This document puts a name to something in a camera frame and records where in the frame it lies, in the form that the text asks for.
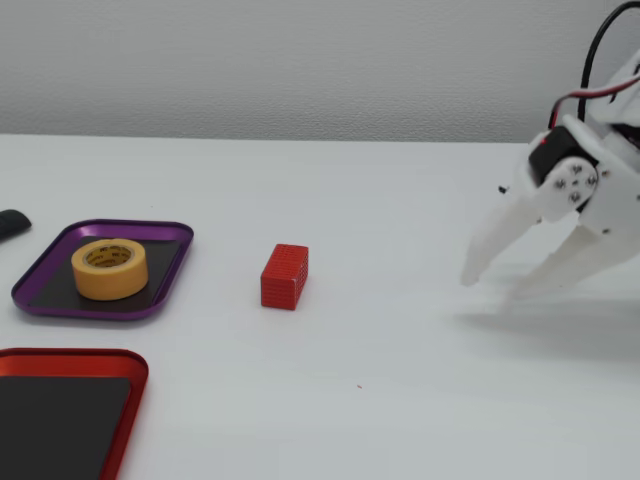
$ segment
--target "yellow tape roll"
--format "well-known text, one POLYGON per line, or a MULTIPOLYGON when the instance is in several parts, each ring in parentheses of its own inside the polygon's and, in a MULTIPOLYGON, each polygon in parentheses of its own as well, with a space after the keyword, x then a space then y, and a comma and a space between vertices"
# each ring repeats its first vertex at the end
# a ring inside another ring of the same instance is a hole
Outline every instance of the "yellow tape roll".
POLYGON ((144 247, 131 240, 92 242, 73 254, 71 265, 78 292, 91 300, 130 297, 149 281, 144 247))

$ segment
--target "red cube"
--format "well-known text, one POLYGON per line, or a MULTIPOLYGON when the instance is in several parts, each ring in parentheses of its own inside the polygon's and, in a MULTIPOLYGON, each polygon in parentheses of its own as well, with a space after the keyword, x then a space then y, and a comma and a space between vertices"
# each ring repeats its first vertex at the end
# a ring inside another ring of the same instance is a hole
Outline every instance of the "red cube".
POLYGON ((262 306, 295 310, 309 273, 309 249, 276 245, 260 284, 262 306))

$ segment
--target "white table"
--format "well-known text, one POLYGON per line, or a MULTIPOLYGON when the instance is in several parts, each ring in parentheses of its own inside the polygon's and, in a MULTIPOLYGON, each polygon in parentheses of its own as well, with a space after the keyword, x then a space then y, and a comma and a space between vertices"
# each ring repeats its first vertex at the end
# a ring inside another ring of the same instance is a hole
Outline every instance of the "white table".
POLYGON ((0 137, 0 209, 34 223, 0 244, 0 347, 147 359, 123 480, 637 478, 638 263, 496 313, 567 221, 458 286, 469 234, 522 148, 0 137), (90 218, 194 228, 159 315, 14 307, 15 281, 90 218), (276 243, 310 247, 296 312, 260 306, 276 243))

